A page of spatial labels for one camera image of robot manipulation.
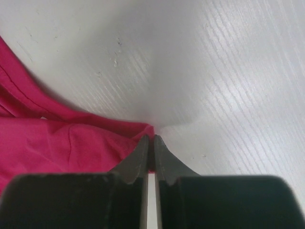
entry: garment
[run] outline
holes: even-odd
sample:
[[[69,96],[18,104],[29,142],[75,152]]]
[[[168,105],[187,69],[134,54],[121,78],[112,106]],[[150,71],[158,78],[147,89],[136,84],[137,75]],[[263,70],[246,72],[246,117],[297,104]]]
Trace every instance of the garment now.
[[[144,123],[74,111],[45,95],[0,38],[0,193],[17,174],[106,172],[130,152]]]

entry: white surface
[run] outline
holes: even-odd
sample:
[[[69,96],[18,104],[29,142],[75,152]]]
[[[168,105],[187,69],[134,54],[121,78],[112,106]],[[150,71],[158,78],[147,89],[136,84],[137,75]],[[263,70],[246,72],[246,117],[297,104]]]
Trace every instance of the white surface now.
[[[0,0],[55,98],[146,121],[201,174],[283,177],[305,209],[301,0]]]

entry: pink fabric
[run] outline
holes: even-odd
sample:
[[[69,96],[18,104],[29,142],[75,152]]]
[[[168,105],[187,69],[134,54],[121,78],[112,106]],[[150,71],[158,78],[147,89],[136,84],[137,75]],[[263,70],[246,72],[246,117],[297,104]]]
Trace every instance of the pink fabric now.
[[[145,134],[153,137],[151,125],[74,111],[46,96],[0,37],[0,193],[22,173],[106,172]]]

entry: folded red cloth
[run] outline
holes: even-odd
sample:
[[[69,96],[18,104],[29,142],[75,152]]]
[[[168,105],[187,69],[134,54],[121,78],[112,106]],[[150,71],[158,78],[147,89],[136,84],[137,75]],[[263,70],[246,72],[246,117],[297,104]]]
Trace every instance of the folded red cloth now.
[[[0,193],[17,174],[106,172],[153,134],[49,98],[0,37]]]

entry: red cloth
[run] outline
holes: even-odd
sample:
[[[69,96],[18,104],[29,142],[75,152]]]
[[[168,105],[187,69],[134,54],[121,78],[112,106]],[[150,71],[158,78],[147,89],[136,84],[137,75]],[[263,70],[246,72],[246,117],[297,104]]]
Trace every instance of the red cloth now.
[[[153,127],[74,111],[46,96],[0,37],[0,193],[17,174],[106,172],[145,134],[153,137]]]

